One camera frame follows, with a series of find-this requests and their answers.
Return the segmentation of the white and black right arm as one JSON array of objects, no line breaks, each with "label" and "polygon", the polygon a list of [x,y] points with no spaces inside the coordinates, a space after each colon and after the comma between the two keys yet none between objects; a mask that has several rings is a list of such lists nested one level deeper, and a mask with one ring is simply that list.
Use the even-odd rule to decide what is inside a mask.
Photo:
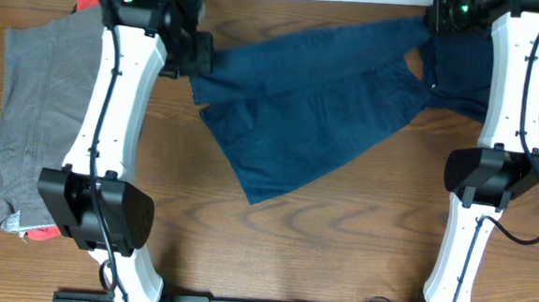
[{"label": "white and black right arm", "polygon": [[423,287],[425,302],[471,302],[492,229],[539,185],[539,0],[433,0],[426,17],[437,35],[487,27],[493,41],[488,114],[476,148],[448,156],[448,223]]}]

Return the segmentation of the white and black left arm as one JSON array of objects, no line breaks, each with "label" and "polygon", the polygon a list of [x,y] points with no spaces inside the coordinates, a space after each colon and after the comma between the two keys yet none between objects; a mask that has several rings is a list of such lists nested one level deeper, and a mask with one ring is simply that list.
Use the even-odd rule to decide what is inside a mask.
[{"label": "white and black left arm", "polygon": [[147,240],[153,200],[135,186],[138,140],[156,79],[212,71],[214,46],[198,30],[205,0],[99,0],[101,61],[80,132],[63,165],[37,188],[61,235],[98,264],[100,294],[53,302],[169,302]]}]

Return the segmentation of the dark blue shorts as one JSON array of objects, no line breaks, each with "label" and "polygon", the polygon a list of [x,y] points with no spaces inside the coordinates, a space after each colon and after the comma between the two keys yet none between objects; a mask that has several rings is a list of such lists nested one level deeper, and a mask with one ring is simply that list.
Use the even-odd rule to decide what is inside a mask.
[{"label": "dark blue shorts", "polygon": [[220,50],[192,77],[200,117],[250,203],[285,195],[400,131],[430,94],[405,62],[418,17],[314,29]]}]

